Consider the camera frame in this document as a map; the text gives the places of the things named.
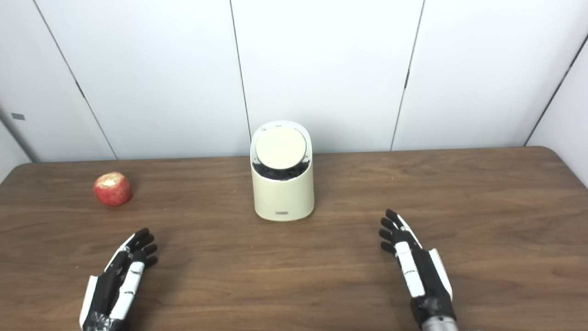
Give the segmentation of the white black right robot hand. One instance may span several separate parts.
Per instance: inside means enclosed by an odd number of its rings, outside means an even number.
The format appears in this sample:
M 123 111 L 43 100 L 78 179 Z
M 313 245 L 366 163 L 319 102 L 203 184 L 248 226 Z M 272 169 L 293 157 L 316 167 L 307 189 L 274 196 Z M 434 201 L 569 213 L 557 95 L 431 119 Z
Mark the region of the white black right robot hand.
M 437 249 L 422 247 L 409 224 L 388 209 L 380 220 L 382 250 L 392 254 L 410 295 L 410 309 L 421 331 L 457 331 L 453 289 Z

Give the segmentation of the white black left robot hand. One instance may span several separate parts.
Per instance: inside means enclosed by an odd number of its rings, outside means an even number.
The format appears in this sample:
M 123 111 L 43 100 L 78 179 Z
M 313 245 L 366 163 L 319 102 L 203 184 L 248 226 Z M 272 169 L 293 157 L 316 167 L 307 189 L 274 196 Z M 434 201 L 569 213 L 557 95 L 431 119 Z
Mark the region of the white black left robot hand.
M 128 313 L 143 273 L 157 264 L 158 246 L 148 228 L 132 234 L 99 276 L 90 276 L 79 325 L 82 331 L 129 331 Z

